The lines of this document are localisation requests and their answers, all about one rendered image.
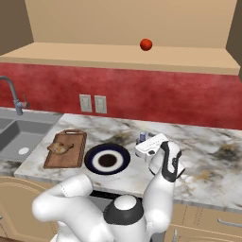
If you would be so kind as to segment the beige base cupboard door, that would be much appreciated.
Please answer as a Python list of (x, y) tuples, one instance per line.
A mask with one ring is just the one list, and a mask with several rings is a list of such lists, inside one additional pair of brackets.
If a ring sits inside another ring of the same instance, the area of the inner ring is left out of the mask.
[(52, 185), (0, 176), (0, 237), (22, 242), (50, 242), (56, 222), (40, 222), (32, 214), (32, 201)]

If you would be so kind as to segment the grey sink basin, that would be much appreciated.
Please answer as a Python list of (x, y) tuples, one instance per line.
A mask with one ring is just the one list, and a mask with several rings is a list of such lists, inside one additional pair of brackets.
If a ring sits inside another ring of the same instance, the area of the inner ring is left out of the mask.
[(60, 118), (59, 115), (0, 117), (0, 159), (23, 162)]

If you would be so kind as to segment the open beige wall cabinet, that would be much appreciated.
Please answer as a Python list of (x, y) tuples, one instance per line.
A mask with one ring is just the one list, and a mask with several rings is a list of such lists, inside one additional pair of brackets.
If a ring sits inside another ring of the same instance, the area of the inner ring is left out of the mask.
[(0, 0), (0, 62), (235, 75), (237, 1)]

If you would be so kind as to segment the red round fruit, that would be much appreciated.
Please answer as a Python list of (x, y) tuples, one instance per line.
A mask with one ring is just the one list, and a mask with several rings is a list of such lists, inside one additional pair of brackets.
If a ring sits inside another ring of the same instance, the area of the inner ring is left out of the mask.
[(141, 42), (140, 42), (140, 47), (142, 50), (144, 51), (148, 51), (152, 48), (152, 41), (150, 39), (143, 39)]

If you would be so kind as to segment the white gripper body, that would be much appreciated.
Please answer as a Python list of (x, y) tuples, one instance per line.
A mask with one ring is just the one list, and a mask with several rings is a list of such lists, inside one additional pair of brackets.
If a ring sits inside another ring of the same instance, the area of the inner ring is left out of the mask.
[(150, 151), (156, 152), (162, 142), (167, 141), (164, 134), (157, 134), (144, 142), (138, 144), (134, 148), (134, 152), (141, 158), (145, 158)]

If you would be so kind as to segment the grey curved tap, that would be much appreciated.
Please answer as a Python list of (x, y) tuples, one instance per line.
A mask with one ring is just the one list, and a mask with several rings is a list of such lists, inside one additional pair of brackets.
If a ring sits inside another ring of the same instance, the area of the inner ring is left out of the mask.
[(23, 102), (21, 102), (19, 100), (17, 93), (15, 91), (15, 88), (14, 88), (13, 82), (8, 77), (0, 76), (0, 80), (4, 80), (8, 83), (12, 97), (13, 97), (14, 108), (18, 115), (22, 115), (23, 109), (28, 109), (30, 107), (30, 103), (27, 102), (26, 100), (24, 100)]

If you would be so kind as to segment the brown chicken drumstick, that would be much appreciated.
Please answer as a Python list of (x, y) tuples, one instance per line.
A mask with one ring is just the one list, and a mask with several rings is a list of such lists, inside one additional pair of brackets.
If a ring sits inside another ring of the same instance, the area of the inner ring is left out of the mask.
[(73, 146), (73, 144), (65, 145), (62, 142), (56, 142), (48, 146), (47, 149), (56, 155), (62, 155), (65, 154)]

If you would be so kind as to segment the dark blue and white plate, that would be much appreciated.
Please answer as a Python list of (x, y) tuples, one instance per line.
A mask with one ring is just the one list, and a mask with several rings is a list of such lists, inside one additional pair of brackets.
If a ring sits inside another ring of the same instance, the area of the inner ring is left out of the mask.
[(118, 144), (106, 143), (89, 149), (84, 163), (93, 173), (114, 175), (128, 167), (130, 153)]

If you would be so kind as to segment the brown wooden cutting board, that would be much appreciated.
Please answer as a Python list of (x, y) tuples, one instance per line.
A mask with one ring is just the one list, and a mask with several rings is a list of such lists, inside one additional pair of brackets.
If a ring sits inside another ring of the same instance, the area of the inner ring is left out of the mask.
[(73, 144), (65, 154), (56, 155), (48, 150), (43, 168), (79, 168), (82, 165), (87, 133), (82, 130), (63, 130), (55, 135), (52, 143)]

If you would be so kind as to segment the beige drawer front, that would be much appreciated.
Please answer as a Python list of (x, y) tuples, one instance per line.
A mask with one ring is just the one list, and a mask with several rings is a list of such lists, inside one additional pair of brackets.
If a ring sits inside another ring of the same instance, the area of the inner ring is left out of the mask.
[(222, 225), (218, 218), (242, 224), (242, 214), (175, 204), (164, 242), (172, 242), (175, 229), (177, 242), (242, 242), (242, 228)]

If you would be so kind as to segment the grey wall socket plate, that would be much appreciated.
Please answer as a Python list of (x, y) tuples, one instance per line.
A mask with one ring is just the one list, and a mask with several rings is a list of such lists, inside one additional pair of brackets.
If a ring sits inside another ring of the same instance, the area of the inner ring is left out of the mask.
[(107, 112), (107, 103), (106, 97), (101, 95), (95, 96), (95, 112), (96, 113), (106, 113)]
[(90, 95), (79, 96), (80, 108), (83, 112), (92, 112), (92, 100)]

